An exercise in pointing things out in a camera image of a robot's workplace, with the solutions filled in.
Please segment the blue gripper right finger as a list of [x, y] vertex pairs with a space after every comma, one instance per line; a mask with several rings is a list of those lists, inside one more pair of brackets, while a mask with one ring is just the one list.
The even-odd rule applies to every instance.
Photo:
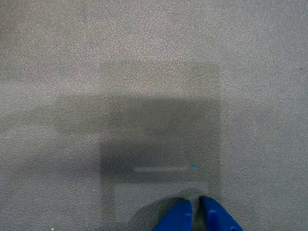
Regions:
[[206, 231], [243, 231], [239, 223], [227, 210], [211, 197], [202, 197]]

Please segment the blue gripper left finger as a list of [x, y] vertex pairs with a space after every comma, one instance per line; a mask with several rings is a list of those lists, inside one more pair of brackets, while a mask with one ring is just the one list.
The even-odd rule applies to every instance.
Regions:
[[191, 231], [192, 204], [189, 200], [176, 202], [158, 221], [153, 231]]

